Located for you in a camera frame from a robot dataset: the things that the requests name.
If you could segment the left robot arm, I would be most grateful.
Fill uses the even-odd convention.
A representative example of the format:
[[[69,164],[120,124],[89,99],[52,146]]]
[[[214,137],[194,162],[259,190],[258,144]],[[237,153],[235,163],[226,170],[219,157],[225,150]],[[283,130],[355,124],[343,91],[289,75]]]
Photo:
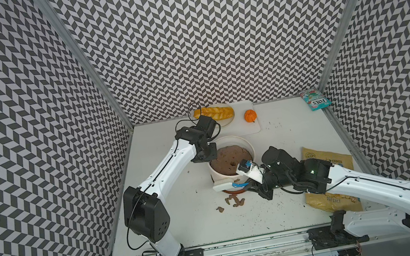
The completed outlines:
[[[124,224],[128,233],[145,237],[158,256],[181,256],[183,245],[169,232],[170,214],[166,199],[189,163],[209,163],[217,158],[215,130],[221,126],[209,116],[196,125],[182,127],[157,168],[138,187],[123,193]]]

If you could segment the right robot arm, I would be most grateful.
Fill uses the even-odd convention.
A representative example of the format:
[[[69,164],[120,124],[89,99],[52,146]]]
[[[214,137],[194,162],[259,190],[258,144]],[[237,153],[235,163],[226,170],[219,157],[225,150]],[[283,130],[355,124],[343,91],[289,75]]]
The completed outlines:
[[[336,194],[366,199],[383,210],[336,211],[330,233],[335,243],[364,241],[370,234],[410,233],[410,181],[357,172],[326,160],[297,160],[285,150],[271,146],[262,164],[242,160],[237,173],[247,177],[244,189],[271,200],[275,189],[293,187],[296,194]]]

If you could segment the blue white scrub brush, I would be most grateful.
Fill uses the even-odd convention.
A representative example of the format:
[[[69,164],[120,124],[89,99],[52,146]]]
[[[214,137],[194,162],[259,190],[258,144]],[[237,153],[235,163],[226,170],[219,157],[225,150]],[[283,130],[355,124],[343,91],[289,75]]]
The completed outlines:
[[[233,188],[233,186],[232,186],[233,183],[240,184],[239,180],[237,182],[234,182],[233,179],[229,178],[229,179],[218,180],[218,181],[214,182],[214,185],[213,185],[212,189],[216,192],[218,192],[218,191],[223,192],[224,190],[226,190],[226,191],[236,191],[236,190],[238,190],[236,188]]]

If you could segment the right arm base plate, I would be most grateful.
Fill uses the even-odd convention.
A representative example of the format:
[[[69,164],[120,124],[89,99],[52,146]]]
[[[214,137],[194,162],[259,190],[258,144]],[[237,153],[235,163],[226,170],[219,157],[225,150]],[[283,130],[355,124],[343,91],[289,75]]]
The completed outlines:
[[[331,223],[328,226],[311,228],[307,231],[309,239],[316,250],[353,245],[370,240],[369,236],[355,236],[346,231],[344,217],[346,211],[335,211],[331,215]]]

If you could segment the white ceramic pot with soil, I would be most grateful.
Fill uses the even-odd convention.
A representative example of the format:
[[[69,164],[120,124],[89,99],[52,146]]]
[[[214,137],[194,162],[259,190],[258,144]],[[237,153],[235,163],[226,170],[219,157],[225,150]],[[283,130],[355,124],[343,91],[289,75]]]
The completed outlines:
[[[244,183],[248,179],[236,173],[237,166],[248,157],[254,161],[256,153],[252,144],[245,138],[238,136],[225,136],[215,140],[217,158],[212,160],[208,166],[211,180],[214,185],[232,182]]]

